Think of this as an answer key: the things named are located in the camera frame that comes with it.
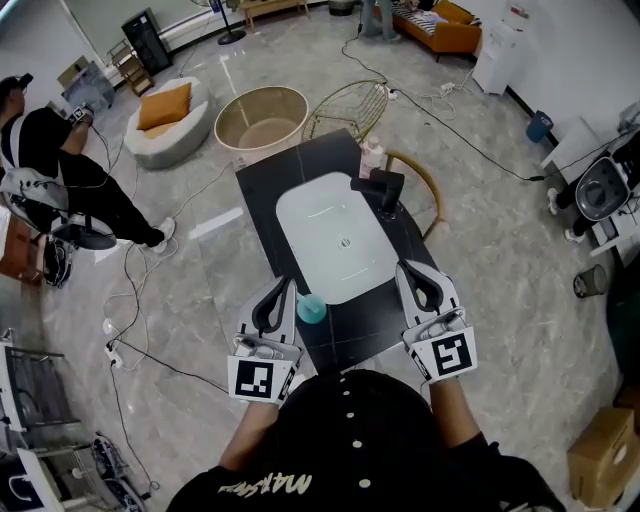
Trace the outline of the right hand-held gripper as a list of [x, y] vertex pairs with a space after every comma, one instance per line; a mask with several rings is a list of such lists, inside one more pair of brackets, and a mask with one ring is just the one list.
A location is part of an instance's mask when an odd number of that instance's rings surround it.
[[[476, 369], [474, 329], [466, 324], [465, 309], [457, 307], [451, 278], [426, 263], [402, 260], [395, 280], [409, 327], [401, 340], [425, 381], [435, 383]], [[425, 313], [445, 314], [424, 321]]]

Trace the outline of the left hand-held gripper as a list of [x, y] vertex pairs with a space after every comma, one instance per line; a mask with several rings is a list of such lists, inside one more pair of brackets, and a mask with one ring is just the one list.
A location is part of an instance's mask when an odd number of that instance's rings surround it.
[[299, 367], [303, 349], [295, 344], [297, 285], [278, 277], [241, 308], [235, 351], [227, 358], [229, 396], [281, 405]]

